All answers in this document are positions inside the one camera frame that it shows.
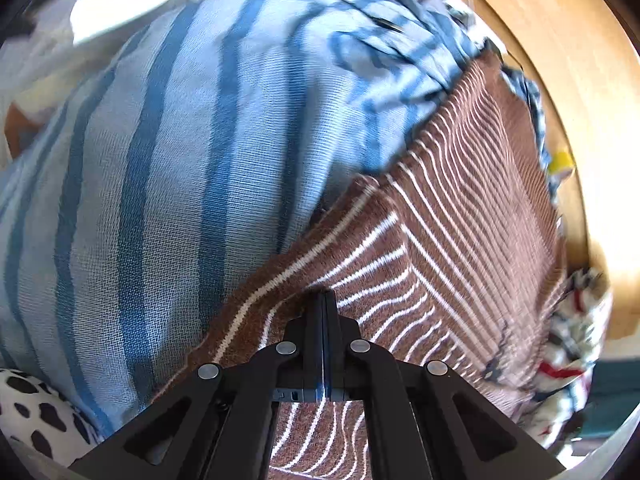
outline silver rivet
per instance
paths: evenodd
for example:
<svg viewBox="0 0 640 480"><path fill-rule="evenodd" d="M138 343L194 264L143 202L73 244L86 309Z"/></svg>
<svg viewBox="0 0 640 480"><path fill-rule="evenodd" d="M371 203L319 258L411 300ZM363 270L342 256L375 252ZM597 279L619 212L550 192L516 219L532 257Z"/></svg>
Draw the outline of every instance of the silver rivet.
<svg viewBox="0 0 640 480"><path fill-rule="evenodd" d="M427 370L431 375L444 375L449 371L449 367L442 361L430 361Z"/></svg>
<svg viewBox="0 0 640 480"><path fill-rule="evenodd" d="M220 369L212 363L202 365L198 368L198 377L201 379L215 379L220 373Z"/></svg>
<svg viewBox="0 0 640 480"><path fill-rule="evenodd" d="M354 339L350 344L351 350L357 352L358 354L364 354L364 352L368 352L371 348L369 341L364 341L364 339Z"/></svg>
<svg viewBox="0 0 640 480"><path fill-rule="evenodd" d="M280 341L276 345L276 352L281 355L291 355L296 351L296 345L291 341Z"/></svg>

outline brown sweater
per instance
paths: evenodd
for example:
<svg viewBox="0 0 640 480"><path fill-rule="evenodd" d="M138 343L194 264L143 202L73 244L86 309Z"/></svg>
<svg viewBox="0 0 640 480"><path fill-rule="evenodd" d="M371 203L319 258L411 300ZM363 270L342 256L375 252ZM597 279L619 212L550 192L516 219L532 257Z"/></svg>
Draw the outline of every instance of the brown sweater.
<svg viewBox="0 0 640 480"><path fill-rule="evenodd" d="M332 288L364 338L441 359L507 414L527 399L564 276L526 105L493 54L473 62L388 174L359 176L286 254L238 288L172 380L280 339L300 293ZM366 479L359 402L286 404L272 478Z"/></svg>

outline blue striped fabric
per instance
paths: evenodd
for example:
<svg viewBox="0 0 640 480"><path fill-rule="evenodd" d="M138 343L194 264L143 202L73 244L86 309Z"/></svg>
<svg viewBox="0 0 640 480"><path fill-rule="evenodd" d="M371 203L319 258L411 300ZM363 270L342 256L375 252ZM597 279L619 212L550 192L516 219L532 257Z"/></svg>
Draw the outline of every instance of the blue striped fabric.
<svg viewBox="0 0 640 480"><path fill-rule="evenodd" d="M356 172L383 171L477 54L416 0L161 16L2 176L2 364L117 430L236 286Z"/></svg>

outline wooden surface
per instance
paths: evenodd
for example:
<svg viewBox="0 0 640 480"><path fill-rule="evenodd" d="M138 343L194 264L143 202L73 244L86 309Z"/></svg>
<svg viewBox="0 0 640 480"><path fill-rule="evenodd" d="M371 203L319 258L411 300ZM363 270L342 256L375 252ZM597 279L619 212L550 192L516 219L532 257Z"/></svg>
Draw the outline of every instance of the wooden surface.
<svg viewBox="0 0 640 480"><path fill-rule="evenodd" d="M561 189L573 266L606 270L609 337L640 317L640 60L603 0L476 0L476 11L543 83L549 147L571 146L578 177Z"/></svg>

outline triangular cutout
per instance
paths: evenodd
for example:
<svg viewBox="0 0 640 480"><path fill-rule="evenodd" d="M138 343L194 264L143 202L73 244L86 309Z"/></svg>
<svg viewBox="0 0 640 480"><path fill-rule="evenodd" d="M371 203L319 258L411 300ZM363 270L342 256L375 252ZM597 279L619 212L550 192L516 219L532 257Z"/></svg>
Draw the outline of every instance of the triangular cutout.
<svg viewBox="0 0 640 480"><path fill-rule="evenodd" d="M505 431L500 424L478 408L464 394L455 394L453 403L456 405L478 458L482 462L490 462L516 448L515 437Z"/></svg>
<svg viewBox="0 0 640 480"><path fill-rule="evenodd" d="M124 450L149 464L161 463L190 405L190 398L181 398L144 430L127 440Z"/></svg>

